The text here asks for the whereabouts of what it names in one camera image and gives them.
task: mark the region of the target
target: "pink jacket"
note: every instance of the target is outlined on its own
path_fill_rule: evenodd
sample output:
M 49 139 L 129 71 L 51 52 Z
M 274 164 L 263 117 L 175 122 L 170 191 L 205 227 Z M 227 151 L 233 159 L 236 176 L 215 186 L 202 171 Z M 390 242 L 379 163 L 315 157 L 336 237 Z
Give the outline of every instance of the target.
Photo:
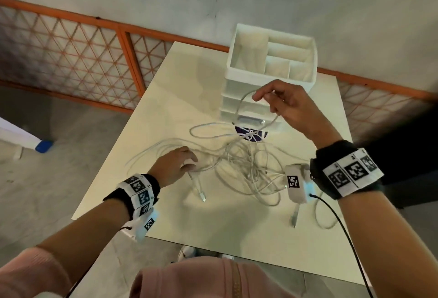
M 1 298 L 31 298 L 41 292 L 64 295 L 72 284 L 61 264 L 33 247 L 0 268 Z M 197 257 L 165 268 L 140 270 L 130 297 L 272 297 L 294 298 L 255 264 Z

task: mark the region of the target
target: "white table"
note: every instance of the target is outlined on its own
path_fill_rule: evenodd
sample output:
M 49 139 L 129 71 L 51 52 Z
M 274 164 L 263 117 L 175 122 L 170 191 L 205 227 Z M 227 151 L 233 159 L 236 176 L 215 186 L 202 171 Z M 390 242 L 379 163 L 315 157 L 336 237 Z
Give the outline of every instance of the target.
M 172 46 L 73 219 L 98 205 L 128 174 L 147 172 L 156 160 L 156 152 L 148 152 L 128 173 L 125 163 L 135 154 L 166 138 L 194 140 L 190 127 L 218 120 L 226 60 L 224 52 L 182 43 Z M 318 74 L 310 96 L 340 134 L 351 140 L 335 77 Z M 213 128 L 208 132 L 218 134 Z M 210 147 L 223 142 L 194 141 Z M 270 133 L 266 141 L 303 158 L 315 156 L 314 145 L 292 128 Z M 296 163 L 280 158 L 283 164 Z M 314 201 L 301 206 L 293 229 L 290 216 L 295 204 L 286 190 L 278 206 L 266 207 L 226 188 L 212 170 L 200 179 L 206 202 L 194 192 L 187 175 L 161 191 L 155 206 L 159 218 L 148 236 L 363 284 L 341 227 L 324 230 L 316 225 Z M 340 213 L 337 203 L 331 204 Z M 319 204 L 318 213 L 329 223 L 333 216 L 325 208 Z

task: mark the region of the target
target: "white pole with blue end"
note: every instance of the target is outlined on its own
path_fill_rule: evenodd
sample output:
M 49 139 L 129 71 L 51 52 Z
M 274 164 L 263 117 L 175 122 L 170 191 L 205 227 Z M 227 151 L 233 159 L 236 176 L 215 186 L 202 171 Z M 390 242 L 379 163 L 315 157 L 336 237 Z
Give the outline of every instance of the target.
M 21 147 L 33 149 L 39 153 L 45 153 L 53 145 L 52 141 L 41 140 L 29 132 L 20 129 L 7 120 L 0 117 L 0 140 L 4 140 Z

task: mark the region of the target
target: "floor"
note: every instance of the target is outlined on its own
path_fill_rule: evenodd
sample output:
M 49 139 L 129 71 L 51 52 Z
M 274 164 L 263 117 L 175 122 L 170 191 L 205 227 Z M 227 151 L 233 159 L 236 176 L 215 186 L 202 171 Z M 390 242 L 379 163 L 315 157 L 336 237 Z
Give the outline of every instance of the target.
M 110 152 L 129 115 L 0 87 L 0 117 L 41 139 L 46 154 L 0 143 L 0 266 L 71 222 L 70 217 Z M 73 297 L 127 297 L 138 270 L 175 261 L 178 244 L 117 234 Z M 299 297 L 368 297 L 364 286 L 267 264 L 261 267 Z M 54 296 L 42 294 L 41 297 Z

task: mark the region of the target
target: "orange metal frame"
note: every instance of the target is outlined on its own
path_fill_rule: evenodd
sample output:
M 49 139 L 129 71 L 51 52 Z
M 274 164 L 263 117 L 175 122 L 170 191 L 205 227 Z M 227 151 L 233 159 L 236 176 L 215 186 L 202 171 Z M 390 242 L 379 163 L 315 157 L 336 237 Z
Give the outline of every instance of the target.
M 112 20 L 102 19 L 100 17 L 85 16 L 85 15 L 82 15 L 79 13 L 58 10 L 55 8 L 49 8 L 46 6 L 31 4 L 31 3 L 27 3 L 27 2 L 21 2 L 21 1 L 16 1 L 16 0 L 0 0 L 0 5 L 14 8 L 17 10 L 30 11 L 30 12 L 39 13 L 39 14 L 43 14 L 43 15 L 47 15 L 47 16 L 51 16 L 51 17 L 60 18 L 60 19 L 71 20 L 71 21 L 74 21 L 77 23 L 84 23 L 84 24 L 89 24 L 89 25 L 93 25 L 93 26 L 99 26 L 99 27 L 104 27 L 104 28 L 109 28 L 109 29 L 115 30 L 117 33 L 117 36 L 119 38 L 120 45 L 122 46 L 123 54 L 126 57 L 129 69 L 131 71 L 131 75 L 133 76 L 134 83 L 135 83 L 135 86 L 136 86 L 137 91 L 139 93 L 139 96 L 143 96 L 143 94 L 146 91 L 146 87 L 145 87 L 143 78 L 141 76 L 140 67 L 139 67 L 139 64 L 138 64 L 138 61 L 137 61 L 137 58 L 135 55 L 135 51 L 134 51 L 134 47 L 133 47 L 133 44 L 131 41 L 130 33 L 138 34 L 138 35 L 142 35 L 142 36 L 149 36 L 149 37 L 153 37 L 153 38 L 163 40 L 163 41 L 183 42 L 183 43 L 192 44 L 192 45 L 199 46 L 199 47 L 205 47 L 205 48 L 209 48 L 209 49 L 213 49 L 213 50 L 218 50 L 221 52 L 228 52 L 228 50 L 229 50 L 229 48 L 227 46 L 222 46 L 219 44 L 213 44 L 213 43 L 209 43 L 209 42 L 195 40 L 195 39 L 191 39 L 191 38 L 184 37 L 184 36 L 160 32 L 157 30 L 149 30 L 147 28 L 143 28 L 143 27 L 139 27 L 139 26 L 135 26 L 135 25 L 119 23 L 119 22 L 112 21 Z M 373 89 L 389 91 L 391 93 L 401 94 L 401 95 L 405 95 L 405 96 L 409 96 L 409 97 L 413 97 L 413 98 L 417 98 L 417 99 L 421 99 L 421 100 L 425 100 L 425 101 L 438 101 L 438 96 L 436 94 L 426 92 L 426 91 L 419 91 L 419 90 L 415 90 L 415 89 L 408 88 L 408 87 L 403 87 L 403 86 L 394 85 L 391 83 L 385 83 L 385 82 L 378 81 L 378 80 L 372 80 L 372 79 L 368 79 L 368 78 L 364 78 L 364 77 L 359 77 L 357 75 L 351 75 L 351 74 L 347 74 L 347 73 L 332 71 L 332 70 L 328 70 L 325 68 L 318 68 L 318 72 L 328 74 L 328 75 L 333 75 L 333 76 L 337 77 L 339 80 L 347 82 L 347 83 L 351 83 L 351 84 L 363 85 L 363 86 L 367 86 L 367 87 L 370 87 Z M 30 86 L 19 85 L 19 84 L 12 83 L 12 82 L 0 81 L 0 85 L 19 88 L 19 89 L 27 90 L 27 91 L 33 91 L 33 92 L 37 92 L 40 94 L 51 95 L 51 96 L 55 96 L 58 98 L 63 98 L 63 99 L 68 99 L 68 100 L 75 101 L 75 102 L 89 104 L 89 105 L 92 105 L 95 107 L 101 107 L 101 108 L 116 110 L 116 111 L 125 112 L 125 113 L 132 113 L 133 112 L 132 109 L 117 107 L 117 106 L 113 106 L 111 104 L 105 104 L 105 103 L 92 101 L 92 100 L 88 100 L 88 99 L 83 99 L 83 98 L 78 98 L 75 96 L 65 95 L 65 94 L 61 94 L 61 93 L 57 93 L 57 92 L 42 90 L 39 88 L 30 87 Z

